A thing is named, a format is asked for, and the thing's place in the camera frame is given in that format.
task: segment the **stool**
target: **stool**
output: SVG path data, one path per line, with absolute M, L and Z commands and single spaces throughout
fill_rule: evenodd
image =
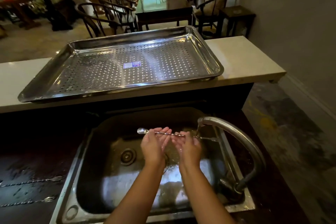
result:
M 226 37 L 230 36 L 230 31 L 232 29 L 232 35 L 235 36 L 236 33 L 236 27 L 238 21 L 245 21 L 246 23 L 246 34 L 245 37 L 248 38 L 250 34 L 250 30 L 255 18 L 255 14 L 251 12 L 250 10 L 246 9 L 245 7 L 242 7 L 241 5 L 238 6 L 231 6 L 231 7 L 225 7 L 219 10 L 219 18 L 217 23 L 217 29 L 216 29 L 216 38 L 220 38 L 222 34 L 222 28 L 223 28 L 223 21 L 224 19 L 228 19 L 227 23 L 227 29 L 226 29 Z

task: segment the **forearm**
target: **forearm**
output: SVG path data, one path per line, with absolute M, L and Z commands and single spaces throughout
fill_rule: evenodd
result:
M 200 168 L 184 170 L 182 179 L 188 199 L 199 224 L 234 224 Z
M 118 207 L 104 224 L 145 223 L 159 189 L 164 165 L 145 165 Z

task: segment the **white countertop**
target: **white countertop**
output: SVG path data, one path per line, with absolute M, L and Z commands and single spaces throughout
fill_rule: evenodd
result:
M 50 58 L 0 63 L 0 113 L 250 82 L 277 82 L 286 73 L 285 70 L 243 36 L 210 39 L 206 40 L 206 43 L 224 67 L 224 73 L 213 80 L 162 84 L 152 88 L 46 104 L 21 103 L 18 100 L 18 95 Z

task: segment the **baseboard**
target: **baseboard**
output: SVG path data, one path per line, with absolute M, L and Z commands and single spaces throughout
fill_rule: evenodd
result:
M 295 77 L 285 75 L 279 86 L 336 145 L 336 115 Z

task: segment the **drain cover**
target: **drain cover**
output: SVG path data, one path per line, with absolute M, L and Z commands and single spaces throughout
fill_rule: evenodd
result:
M 135 150 L 127 148 L 120 155 L 120 163 L 123 166 L 131 165 L 135 161 L 136 157 L 137 153 L 135 152 Z

